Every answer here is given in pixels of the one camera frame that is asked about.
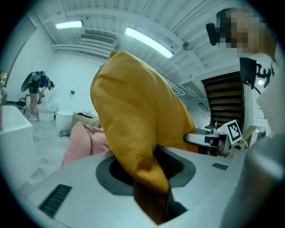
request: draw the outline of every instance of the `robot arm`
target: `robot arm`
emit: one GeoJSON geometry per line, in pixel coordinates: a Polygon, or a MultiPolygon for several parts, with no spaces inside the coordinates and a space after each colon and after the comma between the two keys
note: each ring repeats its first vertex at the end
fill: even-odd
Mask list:
{"type": "Polygon", "coordinates": [[[216,149],[219,148],[219,143],[222,141],[224,148],[219,153],[224,157],[230,153],[233,144],[241,139],[242,135],[236,120],[225,123],[210,135],[187,134],[184,136],[186,142],[216,149]]]}
{"type": "Polygon", "coordinates": [[[186,134],[184,140],[204,147],[216,147],[219,145],[218,135],[186,134]]]}

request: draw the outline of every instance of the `vent slot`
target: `vent slot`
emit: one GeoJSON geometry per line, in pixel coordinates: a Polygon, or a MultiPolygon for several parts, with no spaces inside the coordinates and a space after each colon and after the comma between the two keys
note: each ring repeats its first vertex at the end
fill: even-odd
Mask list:
{"type": "Polygon", "coordinates": [[[59,184],[39,206],[39,209],[53,218],[71,189],[70,186],[59,184]]]}

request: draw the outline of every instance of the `person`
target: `person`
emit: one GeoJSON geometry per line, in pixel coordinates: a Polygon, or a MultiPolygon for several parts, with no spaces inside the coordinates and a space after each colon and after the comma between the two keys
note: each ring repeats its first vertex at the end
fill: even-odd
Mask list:
{"type": "Polygon", "coordinates": [[[216,18],[220,31],[218,42],[225,42],[228,47],[236,48],[238,53],[249,58],[260,53],[272,59],[273,78],[256,101],[268,120],[271,132],[283,132],[285,122],[280,120],[283,119],[285,111],[285,58],[275,34],[267,23],[249,8],[226,8],[219,11],[216,18]]]}
{"type": "Polygon", "coordinates": [[[54,83],[49,80],[49,78],[44,74],[44,76],[38,80],[38,81],[32,81],[29,84],[29,96],[31,98],[31,103],[30,103],[30,121],[37,121],[38,118],[34,116],[34,111],[36,104],[41,104],[41,100],[44,96],[44,91],[46,88],[49,90],[54,87],[54,83]]]}

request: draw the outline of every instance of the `ceiling beam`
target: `ceiling beam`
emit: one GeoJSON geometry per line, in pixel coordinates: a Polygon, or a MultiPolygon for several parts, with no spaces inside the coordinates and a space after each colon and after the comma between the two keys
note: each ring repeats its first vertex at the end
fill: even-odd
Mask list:
{"type": "MultiPolygon", "coordinates": [[[[156,21],[151,20],[150,18],[144,17],[137,13],[129,12],[126,10],[120,9],[110,9],[110,8],[88,8],[88,9],[76,9],[70,12],[66,12],[68,18],[77,17],[81,15],[109,15],[109,16],[116,16],[119,18],[125,18],[127,21],[139,21],[140,23],[144,24],[146,27],[149,25],[154,25],[158,31],[160,31],[163,36],[168,37],[171,39],[177,47],[182,47],[184,41],[180,39],[176,34],[174,34],[169,29],[165,28],[163,25],[159,24],[156,21]]],[[[62,22],[65,20],[65,16],[62,15],[53,15],[44,20],[44,23],[48,22],[62,22]]],[[[188,51],[189,56],[191,59],[200,67],[201,71],[205,71],[205,65],[202,61],[198,58],[198,56],[193,51],[188,51]]]]}

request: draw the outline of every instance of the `pink cloth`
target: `pink cloth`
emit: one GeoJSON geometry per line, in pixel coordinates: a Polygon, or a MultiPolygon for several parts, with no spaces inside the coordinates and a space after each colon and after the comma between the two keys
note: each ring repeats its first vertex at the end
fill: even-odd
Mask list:
{"type": "Polygon", "coordinates": [[[107,139],[102,129],[77,122],[72,128],[61,167],[71,161],[108,150],[107,139]]]}

